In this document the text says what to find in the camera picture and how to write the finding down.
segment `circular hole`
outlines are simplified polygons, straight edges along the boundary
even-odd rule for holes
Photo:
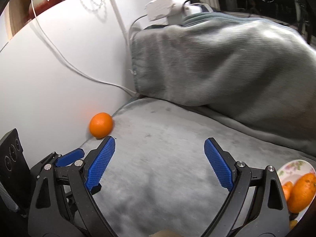
[[[20,142],[18,139],[15,139],[15,146],[16,146],[16,149],[19,151],[20,150]]]
[[[10,146],[10,156],[13,159],[13,161],[16,161],[16,151],[13,145]]]
[[[11,160],[10,160],[10,158],[8,156],[5,156],[4,162],[5,162],[5,166],[7,167],[7,169],[9,171],[11,171],[12,170],[12,164],[11,164]]]

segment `plate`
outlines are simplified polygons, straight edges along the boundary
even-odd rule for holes
[[[304,160],[294,160],[283,165],[278,171],[280,182],[284,185],[286,182],[291,181],[293,184],[297,182],[299,178],[307,173],[312,173],[316,175],[316,171],[311,164]],[[302,210],[298,217],[295,219],[297,221],[301,220],[305,212],[307,211],[309,205]]]

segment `orange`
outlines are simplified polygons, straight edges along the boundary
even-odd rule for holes
[[[290,194],[293,188],[293,183],[292,182],[286,182],[284,185],[282,185],[283,193],[285,196],[285,200],[288,201],[290,198]]]
[[[285,196],[285,200],[288,201],[291,195],[291,190],[288,186],[286,185],[282,185],[282,189],[283,189],[283,193]]]
[[[290,221],[290,230],[292,230],[297,225],[297,220]]]
[[[292,213],[299,213],[306,208],[316,193],[316,176],[312,173],[303,175],[293,186],[288,200],[288,209]]]
[[[288,181],[288,182],[286,182],[284,185],[285,185],[286,187],[288,187],[288,188],[290,189],[290,191],[292,191],[292,189],[293,189],[293,183],[292,183],[292,182]]]
[[[90,121],[90,133],[96,138],[106,137],[113,128],[112,117],[104,112],[96,114]]]

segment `white charger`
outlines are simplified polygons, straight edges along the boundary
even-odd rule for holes
[[[152,0],[145,10],[150,21],[167,18],[169,25],[181,24],[185,16],[202,12],[200,6],[190,5],[188,0]]]

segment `bolt head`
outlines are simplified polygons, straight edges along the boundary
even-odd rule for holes
[[[52,168],[52,165],[51,164],[46,164],[45,166],[44,166],[44,169],[45,170],[50,170]]]
[[[274,168],[273,166],[268,166],[268,170],[269,170],[270,172],[273,172],[273,171],[275,171],[275,168]]]
[[[243,161],[237,161],[237,166],[239,167],[245,167],[246,163]]]
[[[82,166],[82,164],[83,164],[82,160],[75,161],[75,166]]]

